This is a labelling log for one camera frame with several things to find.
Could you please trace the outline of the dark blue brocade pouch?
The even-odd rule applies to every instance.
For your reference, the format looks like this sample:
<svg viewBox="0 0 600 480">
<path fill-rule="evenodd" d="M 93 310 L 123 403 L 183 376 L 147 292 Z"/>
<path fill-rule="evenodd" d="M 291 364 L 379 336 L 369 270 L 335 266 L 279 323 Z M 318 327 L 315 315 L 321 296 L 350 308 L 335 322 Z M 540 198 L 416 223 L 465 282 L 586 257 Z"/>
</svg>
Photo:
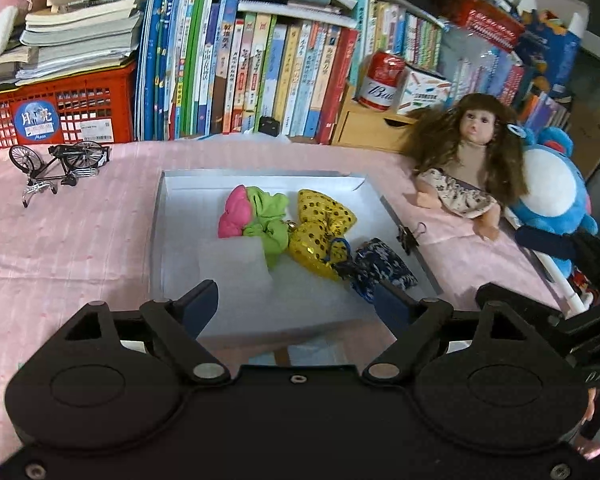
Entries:
<svg viewBox="0 0 600 480">
<path fill-rule="evenodd" d="M 361 245 L 353 259 L 353 288 L 369 302 L 377 284 L 387 281 L 406 292 L 418 284 L 416 276 L 385 242 L 375 237 Z"/>
</svg>

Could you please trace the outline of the pink green scrunchie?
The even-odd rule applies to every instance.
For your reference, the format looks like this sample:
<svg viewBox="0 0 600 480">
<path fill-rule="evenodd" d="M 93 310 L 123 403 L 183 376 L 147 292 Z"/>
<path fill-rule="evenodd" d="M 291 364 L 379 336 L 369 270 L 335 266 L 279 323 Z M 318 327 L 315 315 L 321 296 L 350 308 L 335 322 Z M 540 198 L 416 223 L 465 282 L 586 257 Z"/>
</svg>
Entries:
<svg viewBox="0 0 600 480">
<path fill-rule="evenodd" d="M 272 269 L 289 244 L 288 204 L 283 193 L 271 194 L 257 186 L 238 185 L 226 199 L 218 237 L 257 237 L 266 264 Z"/>
</svg>

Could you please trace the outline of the yellow sequin pouch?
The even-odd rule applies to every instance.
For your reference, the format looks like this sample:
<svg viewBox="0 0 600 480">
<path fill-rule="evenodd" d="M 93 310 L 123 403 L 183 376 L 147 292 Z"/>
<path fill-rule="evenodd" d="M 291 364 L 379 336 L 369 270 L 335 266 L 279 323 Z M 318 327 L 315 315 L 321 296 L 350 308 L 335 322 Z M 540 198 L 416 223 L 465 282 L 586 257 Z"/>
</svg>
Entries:
<svg viewBox="0 0 600 480">
<path fill-rule="evenodd" d="M 304 188 L 298 193 L 298 220 L 289 231 L 288 254 L 303 269 L 338 281 L 335 266 L 350 257 L 346 234 L 358 218 L 338 200 Z"/>
</svg>

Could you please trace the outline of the blue white plush toy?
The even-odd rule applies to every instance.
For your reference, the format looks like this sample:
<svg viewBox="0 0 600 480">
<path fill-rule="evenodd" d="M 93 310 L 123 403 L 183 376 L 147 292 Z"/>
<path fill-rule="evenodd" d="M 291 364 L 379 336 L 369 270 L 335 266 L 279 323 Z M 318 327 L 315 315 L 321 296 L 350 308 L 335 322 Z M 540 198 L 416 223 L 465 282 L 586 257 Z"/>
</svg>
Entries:
<svg viewBox="0 0 600 480">
<path fill-rule="evenodd" d="M 579 230 L 597 234 L 584 177 L 571 160 L 573 142 L 568 133 L 556 127 L 533 131 L 511 126 L 509 131 L 524 144 L 522 170 L 528 188 L 509 207 L 512 214 L 525 226 L 557 235 Z"/>
</svg>

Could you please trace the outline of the black binder clip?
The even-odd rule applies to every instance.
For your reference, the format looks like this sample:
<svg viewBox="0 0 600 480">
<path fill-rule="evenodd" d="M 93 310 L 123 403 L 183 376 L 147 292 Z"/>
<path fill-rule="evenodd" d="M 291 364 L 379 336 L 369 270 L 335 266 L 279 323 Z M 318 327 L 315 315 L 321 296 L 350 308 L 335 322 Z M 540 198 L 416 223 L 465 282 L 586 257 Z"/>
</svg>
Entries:
<svg viewBox="0 0 600 480">
<path fill-rule="evenodd" d="M 400 224 L 398 236 L 396 239 L 400 243 L 402 249 L 407 255 L 411 255 L 417 248 L 419 248 L 418 239 L 427 232 L 427 226 L 424 222 L 418 222 L 415 229 L 412 230 L 404 224 Z"/>
</svg>

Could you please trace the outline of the white shallow box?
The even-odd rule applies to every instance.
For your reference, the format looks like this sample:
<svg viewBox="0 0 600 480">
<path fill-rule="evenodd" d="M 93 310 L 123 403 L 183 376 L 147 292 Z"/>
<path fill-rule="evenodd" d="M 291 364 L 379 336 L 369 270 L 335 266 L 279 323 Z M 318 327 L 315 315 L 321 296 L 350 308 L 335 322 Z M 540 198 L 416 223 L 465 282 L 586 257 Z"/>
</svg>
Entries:
<svg viewBox="0 0 600 480">
<path fill-rule="evenodd" d="M 398 215 L 368 177 L 335 171 L 167 171 L 160 179 L 152 224 L 149 296 L 178 299 L 206 278 L 215 281 L 219 305 L 200 333 L 204 338 L 282 339 L 376 318 L 374 308 L 345 282 L 320 278 L 288 255 L 269 268 L 260 255 L 258 240 L 221 240 L 220 215 L 230 192 L 240 184 L 285 195 L 289 219 L 298 217 L 302 188 L 338 200 L 358 218 L 346 235 L 353 248 L 379 238 L 415 274 L 417 284 L 410 291 L 413 298 L 441 294 L 441 286 L 419 252 L 404 252 L 398 240 Z"/>
</svg>

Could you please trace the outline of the brown-haired doll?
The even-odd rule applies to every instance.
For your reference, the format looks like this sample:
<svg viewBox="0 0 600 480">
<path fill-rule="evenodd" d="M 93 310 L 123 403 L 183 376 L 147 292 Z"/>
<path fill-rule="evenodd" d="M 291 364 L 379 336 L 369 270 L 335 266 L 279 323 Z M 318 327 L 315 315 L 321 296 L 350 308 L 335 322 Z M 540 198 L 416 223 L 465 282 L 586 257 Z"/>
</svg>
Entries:
<svg viewBox="0 0 600 480">
<path fill-rule="evenodd" d="M 486 240 L 500 236 L 502 209 L 528 193 L 524 138 L 495 96 L 469 93 L 448 110 L 426 110 L 410 142 L 414 204 L 468 219 Z"/>
</svg>

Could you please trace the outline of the pink tablecloth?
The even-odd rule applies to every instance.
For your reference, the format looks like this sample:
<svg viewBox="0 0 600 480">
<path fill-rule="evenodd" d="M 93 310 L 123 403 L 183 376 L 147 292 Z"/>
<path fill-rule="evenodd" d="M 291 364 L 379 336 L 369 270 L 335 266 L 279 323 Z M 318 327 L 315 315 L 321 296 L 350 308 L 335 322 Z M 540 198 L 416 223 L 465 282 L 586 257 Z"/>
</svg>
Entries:
<svg viewBox="0 0 600 480">
<path fill-rule="evenodd" d="M 406 226 L 426 226 L 420 251 L 455 307 L 471 308 L 487 282 L 562 301 L 508 236 L 485 242 L 468 222 L 411 205 L 411 164 L 396 154 L 245 138 L 117 144 L 97 177 L 23 206 L 23 174 L 0 151 L 0 463 L 19 446 L 3 403 L 9 379 L 87 301 L 128 310 L 146 300 L 160 176 L 197 168 L 364 174 Z"/>
</svg>

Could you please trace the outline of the miniature black bicycle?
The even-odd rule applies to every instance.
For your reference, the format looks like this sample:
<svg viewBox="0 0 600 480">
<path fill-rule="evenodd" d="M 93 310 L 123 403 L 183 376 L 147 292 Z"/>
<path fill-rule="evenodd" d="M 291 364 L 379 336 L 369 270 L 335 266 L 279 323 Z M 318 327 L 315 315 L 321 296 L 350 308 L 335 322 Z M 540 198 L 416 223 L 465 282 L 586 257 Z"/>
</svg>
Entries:
<svg viewBox="0 0 600 480">
<path fill-rule="evenodd" d="M 10 161 L 27 177 L 21 199 L 24 208 L 29 207 L 35 195 L 47 190 L 57 194 L 61 185 L 74 188 L 80 179 L 96 177 L 110 162 L 110 147 L 94 141 L 52 145 L 48 154 L 50 159 L 45 160 L 27 145 L 9 148 Z"/>
</svg>

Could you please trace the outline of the blue cardboard box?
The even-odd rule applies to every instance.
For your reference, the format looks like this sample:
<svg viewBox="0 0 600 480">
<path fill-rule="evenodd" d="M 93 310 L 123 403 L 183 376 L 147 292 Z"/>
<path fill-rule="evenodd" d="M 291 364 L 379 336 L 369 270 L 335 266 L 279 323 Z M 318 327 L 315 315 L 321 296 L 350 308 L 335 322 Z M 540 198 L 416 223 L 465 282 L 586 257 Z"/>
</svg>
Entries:
<svg viewBox="0 0 600 480">
<path fill-rule="evenodd" d="M 576 60 L 586 21 L 580 12 L 568 20 L 550 10 L 524 11 L 524 32 L 515 52 L 533 70 L 533 83 L 552 98 L 560 98 Z"/>
</svg>

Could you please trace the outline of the white tissue box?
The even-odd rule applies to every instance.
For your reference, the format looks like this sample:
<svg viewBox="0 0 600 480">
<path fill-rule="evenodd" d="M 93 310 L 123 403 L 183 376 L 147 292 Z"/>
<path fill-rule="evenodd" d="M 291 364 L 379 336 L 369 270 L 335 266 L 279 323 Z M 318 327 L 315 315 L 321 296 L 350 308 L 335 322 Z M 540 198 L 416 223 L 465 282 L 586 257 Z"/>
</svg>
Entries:
<svg viewBox="0 0 600 480">
<path fill-rule="evenodd" d="M 400 76 L 392 109 L 397 115 L 405 116 L 421 108 L 442 106 L 451 87 L 452 84 L 439 75 L 407 65 Z"/>
</svg>

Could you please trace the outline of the red beer can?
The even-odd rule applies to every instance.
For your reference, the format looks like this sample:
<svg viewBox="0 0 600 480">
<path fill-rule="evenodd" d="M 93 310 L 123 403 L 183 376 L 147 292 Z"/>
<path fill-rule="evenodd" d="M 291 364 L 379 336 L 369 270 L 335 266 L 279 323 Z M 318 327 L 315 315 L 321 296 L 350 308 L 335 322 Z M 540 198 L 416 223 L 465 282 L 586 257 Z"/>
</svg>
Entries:
<svg viewBox="0 0 600 480">
<path fill-rule="evenodd" d="M 370 58 L 363 78 L 358 102 L 384 112 L 393 102 L 406 63 L 400 56 L 378 50 Z"/>
</svg>

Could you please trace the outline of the row of upright books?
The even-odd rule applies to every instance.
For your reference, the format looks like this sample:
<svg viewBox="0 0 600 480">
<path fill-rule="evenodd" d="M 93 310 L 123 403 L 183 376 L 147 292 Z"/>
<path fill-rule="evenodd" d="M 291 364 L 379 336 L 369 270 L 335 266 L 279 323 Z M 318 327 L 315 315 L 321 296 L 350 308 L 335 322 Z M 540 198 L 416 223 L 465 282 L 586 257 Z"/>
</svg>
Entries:
<svg viewBox="0 0 600 480">
<path fill-rule="evenodd" d="M 363 0 L 145 0 L 132 137 L 332 138 Z"/>
</svg>

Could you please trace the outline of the red basket on books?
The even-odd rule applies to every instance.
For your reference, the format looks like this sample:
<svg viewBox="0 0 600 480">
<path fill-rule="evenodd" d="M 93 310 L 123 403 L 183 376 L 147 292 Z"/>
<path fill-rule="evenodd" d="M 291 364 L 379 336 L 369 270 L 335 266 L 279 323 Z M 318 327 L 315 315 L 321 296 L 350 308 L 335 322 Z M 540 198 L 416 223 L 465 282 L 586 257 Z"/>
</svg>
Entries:
<svg viewBox="0 0 600 480">
<path fill-rule="evenodd" d="M 440 14 L 506 52 L 515 50 L 524 25 L 488 0 L 436 0 Z"/>
</svg>

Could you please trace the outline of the stack of lying books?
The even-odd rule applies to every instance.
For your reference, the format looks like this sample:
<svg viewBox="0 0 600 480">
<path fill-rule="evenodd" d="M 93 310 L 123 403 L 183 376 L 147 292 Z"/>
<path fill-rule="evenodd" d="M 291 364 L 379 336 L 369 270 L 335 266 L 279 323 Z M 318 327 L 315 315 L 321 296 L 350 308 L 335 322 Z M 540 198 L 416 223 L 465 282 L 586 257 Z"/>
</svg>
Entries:
<svg viewBox="0 0 600 480">
<path fill-rule="evenodd" d="M 146 0 L 46 0 L 14 28 L 0 56 L 0 87 L 117 66 L 140 42 Z"/>
</svg>

